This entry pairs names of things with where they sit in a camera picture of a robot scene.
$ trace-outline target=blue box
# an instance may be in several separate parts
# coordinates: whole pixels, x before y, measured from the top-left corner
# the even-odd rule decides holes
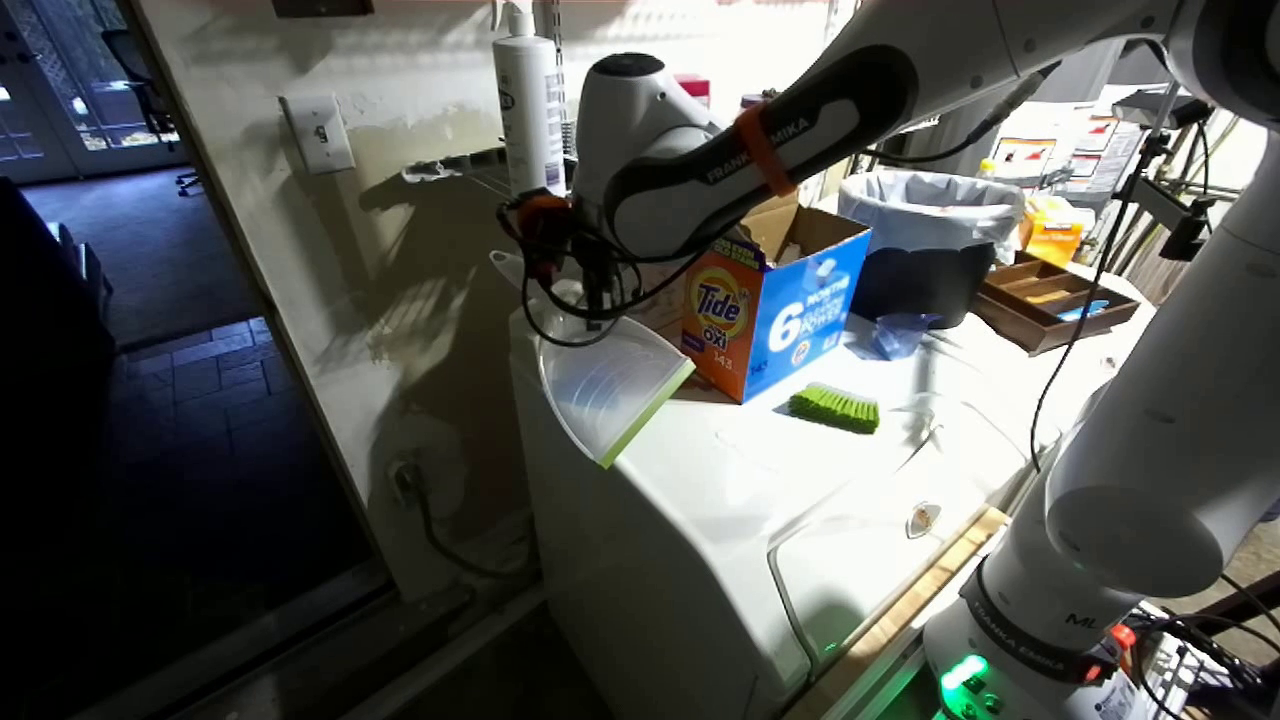
[[[753,399],[843,344],[867,226],[801,207],[783,257],[789,246],[801,257],[773,265],[743,235],[726,235],[690,272],[677,339],[731,399]]]

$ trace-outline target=green sponge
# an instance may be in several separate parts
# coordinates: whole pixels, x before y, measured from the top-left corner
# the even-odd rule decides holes
[[[849,432],[865,432],[874,435],[882,426],[882,405],[875,399],[861,399],[825,385],[807,385],[803,392],[795,392],[789,399],[794,414],[816,418],[816,422],[833,422],[833,426],[849,426]]]

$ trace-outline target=white wall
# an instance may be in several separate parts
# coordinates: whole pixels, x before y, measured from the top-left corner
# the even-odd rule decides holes
[[[567,89],[611,49],[652,49],[726,91],[783,83],[820,52],[833,9],[560,0]],[[397,501],[388,457],[416,447],[447,531],[480,535],[525,507],[506,370],[514,293],[485,265],[487,246],[507,244],[494,225],[502,195],[464,179],[391,183],[414,159],[502,141],[487,0],[377,0],[377,16],[359,20],[277,20],[268,0],[137,0],[137,10],[175,76],[402,593],[436,593],[447,566]],[[292,91],[337,101],[353,170],[304,170],[282,111]]]

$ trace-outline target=plastic bin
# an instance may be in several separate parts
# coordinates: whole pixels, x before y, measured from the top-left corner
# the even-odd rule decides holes
[[[865,321],[961,322],[993,265],[1011,265],[1025,193],[947,170],[865,170],[840,188],[840,217],[874,226],[854,300]]]

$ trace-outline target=wall outlet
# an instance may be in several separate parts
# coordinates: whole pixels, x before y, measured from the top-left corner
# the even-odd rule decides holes
[[[307,170],[356,168],[353,134],[331,95],[282,95],[282,102]]]

